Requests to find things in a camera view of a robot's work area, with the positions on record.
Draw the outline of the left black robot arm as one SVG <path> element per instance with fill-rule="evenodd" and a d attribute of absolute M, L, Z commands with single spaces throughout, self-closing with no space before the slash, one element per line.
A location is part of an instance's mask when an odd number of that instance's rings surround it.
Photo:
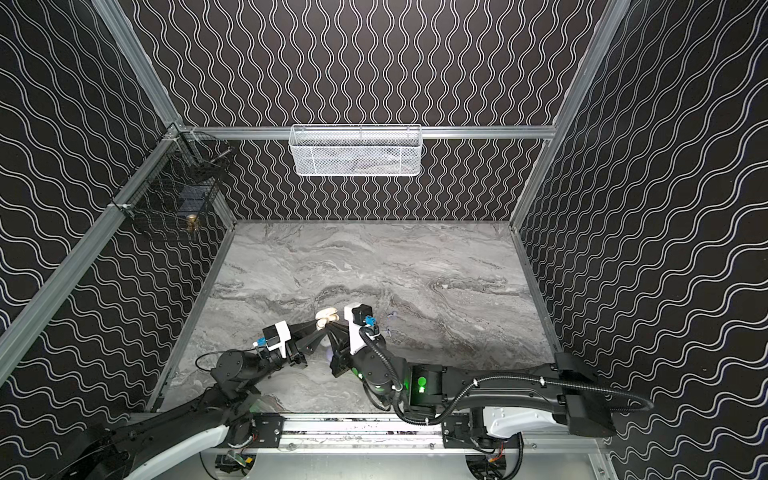
<path fill-rule="evenodd" d="M 68 447 L 50 479 L 153 479 L 221 444 L 253 438 L 257 384 L 287 366 L 304 366 L 327 336 L 323 323 L 279 322 L 247 349 L 216 354 L 213 385 L 168 411 L 117 428 L 90 427 Z"/>

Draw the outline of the beige earbud charging case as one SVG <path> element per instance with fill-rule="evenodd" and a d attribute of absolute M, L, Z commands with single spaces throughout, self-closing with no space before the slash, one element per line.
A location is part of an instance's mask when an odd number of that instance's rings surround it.
<path fill-rule="evenodd" d="M 335 307 L 325 308 L 315 314 L 316 328 L 322 330 L 328 324 L 339 320 L 338 310 Z"/>

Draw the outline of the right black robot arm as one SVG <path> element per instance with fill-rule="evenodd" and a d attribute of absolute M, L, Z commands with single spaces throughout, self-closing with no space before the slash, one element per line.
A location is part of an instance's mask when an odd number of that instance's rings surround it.
<path fill-rule="evenodd" d="M 522 370 L 469 370 L 393 354 L 371 317 L 360 324 L 330 322 L 326 329 L 333 374 L 352 372 L 375 407 L 415 426 L 445 427 L 465 414 L 469 437 L 478 443 L 550 426 L 575 436 L 611 437 L 614 415 L 654 407 L 641 395 L 600 384 L 590 367 L 564 352 Z"/>

